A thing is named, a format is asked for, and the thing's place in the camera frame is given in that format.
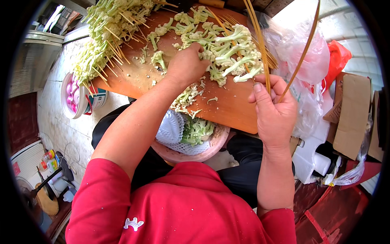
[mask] hand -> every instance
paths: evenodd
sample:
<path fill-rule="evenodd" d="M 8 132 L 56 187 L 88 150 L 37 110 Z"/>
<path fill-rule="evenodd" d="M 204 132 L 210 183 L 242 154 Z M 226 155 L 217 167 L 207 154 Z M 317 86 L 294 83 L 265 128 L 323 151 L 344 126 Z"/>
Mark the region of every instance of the hand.
<path fill-rule="evenodd" d="M 204 49 L 199 43 L 192 43 L 188 48 L 179 51 L 169 62 L 167 76 L 178 81 L 184 91 L 196 83 L 211 65 L 210 60 L 199 60 L 199 52 Z"/>
<path fill-rule="evenodd" d="M 264 146 L 268 149 L 288 147 L 293 131 L 297 102 L 288 90 L 280 103 L 275 104 L 286 88 L 286 82 L 277 75 L 270 75 L 271 96 L 265 84 L 265 75 L 255 76 L 256 83 L 248 97 L 249 103 L 256 102 L 257 130 Z"/>

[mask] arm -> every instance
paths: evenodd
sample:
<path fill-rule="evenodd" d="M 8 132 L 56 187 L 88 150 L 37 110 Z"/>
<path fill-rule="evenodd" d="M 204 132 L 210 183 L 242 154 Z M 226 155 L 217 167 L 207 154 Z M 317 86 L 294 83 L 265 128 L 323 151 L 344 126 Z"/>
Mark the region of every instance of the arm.
<path fill-rule="evenodd" d="M 210 65 L 199 60 L 203 48 L 193 43 L 171 60 L 167 75 L 129 106 L 107 129 L 91 159 L 108 159 L 133 178 L 134 170 L 152 144 L 161 121 L 176 97 L 199 80 Z"/>
<path fill-rule="evenodd" d="M 289 151 L 290 136 L 294 128 L 297 104 L 290 91 L 277 102 L 287 84 L 279 76 L 270 75 L 271 96 L 263 86 L 265 76 L 256 77 L 250 103 L 256 102 L 257 128 L 263 141 L 263 158 L 257 182 L 257 214 L 280 208 L 293 209 L 294 176 Z"/>

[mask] white bucket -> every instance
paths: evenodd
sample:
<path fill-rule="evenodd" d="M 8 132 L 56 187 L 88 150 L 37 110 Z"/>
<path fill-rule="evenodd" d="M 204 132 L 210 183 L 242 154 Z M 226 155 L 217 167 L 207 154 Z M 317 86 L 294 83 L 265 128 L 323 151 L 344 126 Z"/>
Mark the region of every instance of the white bucket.
<path fill-rule="evenodd" d="M 64 112 L 65 116 L 69 119 L 77 119 L 82 114 L 90 115 L 89 112 L 91 111 L 91 107 L 89 105 L 88 99 L 92 105 L 92 111 L 101 108 L 107 101 L 108 91 L 95 87 L 96 95 L 94 94 L 94 97 L 92 97 L 85 86 L 80 86 L 80 100 L 77 111 L 75 113 L 68 107 L 66 103 L 66 86 L 69 84 L 69 82 L 71 82 L 72 75 L 72 73 L 66 74 L 64 80 L 62 81 L 60 99 L 62 111 Z"/>

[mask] tiled floor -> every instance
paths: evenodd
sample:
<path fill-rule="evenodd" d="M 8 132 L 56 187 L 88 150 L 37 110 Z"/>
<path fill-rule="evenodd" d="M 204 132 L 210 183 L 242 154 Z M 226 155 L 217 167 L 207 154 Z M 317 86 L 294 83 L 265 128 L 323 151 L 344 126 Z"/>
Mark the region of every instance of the tiled floor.
<path fill-rule="evenodd" d="M 68 119 L 63 114 L 60 105 L 62 80 L 71 70 L 72 60 L 88 40 L 87 37 L 63 46 L 59 58 L 50 70 L 44 89 L 38 92 L 37 112 L 41 139 L 47 149 L 53 148 L 65 155 L 78 184 L 81 183 L 93 153 L 91 141 L 94 127 L 102 117 L 129 103 L 126 96 L 109 93 L 106 104 L 102 108 L 94 110 L 91 116 L 83 114 L 78 119 Z M 217 153 L 205 163 L 214 170 L 238 165 L 227 151 Z"/>

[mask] fingernail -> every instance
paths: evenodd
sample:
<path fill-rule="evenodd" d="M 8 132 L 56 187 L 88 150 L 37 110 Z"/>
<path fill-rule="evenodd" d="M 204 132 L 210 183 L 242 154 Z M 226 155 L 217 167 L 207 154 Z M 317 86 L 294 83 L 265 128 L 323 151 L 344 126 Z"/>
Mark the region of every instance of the fingernail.
<path fill-rule="evenodd" d="M 255 93 L 260 92 L 262 89 L 263 89 L 263 85 L 260 82 L 255 82 L 253 84 L 253 90 L 255 91 Z"/>

